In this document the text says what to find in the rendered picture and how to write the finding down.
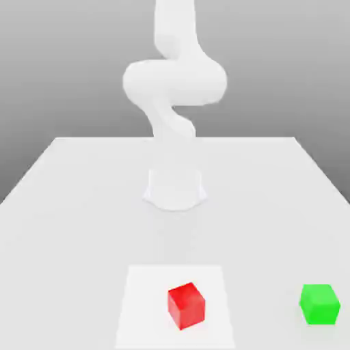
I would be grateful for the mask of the small green cube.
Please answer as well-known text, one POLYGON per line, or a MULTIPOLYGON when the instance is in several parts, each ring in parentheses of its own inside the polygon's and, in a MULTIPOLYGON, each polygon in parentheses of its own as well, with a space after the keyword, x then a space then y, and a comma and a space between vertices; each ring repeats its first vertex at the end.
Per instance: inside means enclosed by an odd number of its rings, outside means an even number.
POLYGON ((330 284, 304 284, 299 306, 308 325, 335 325, 340 300, 330 284))

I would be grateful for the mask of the small red cube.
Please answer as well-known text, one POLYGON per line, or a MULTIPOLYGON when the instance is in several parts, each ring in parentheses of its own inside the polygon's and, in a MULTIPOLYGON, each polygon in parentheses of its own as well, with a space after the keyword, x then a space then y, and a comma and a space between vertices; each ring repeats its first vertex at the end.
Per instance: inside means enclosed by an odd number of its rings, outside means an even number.
POLYGON ((206 316, 206 300, 193 282, 167 292, 167 309, 179 330, 201 323, 206 316))

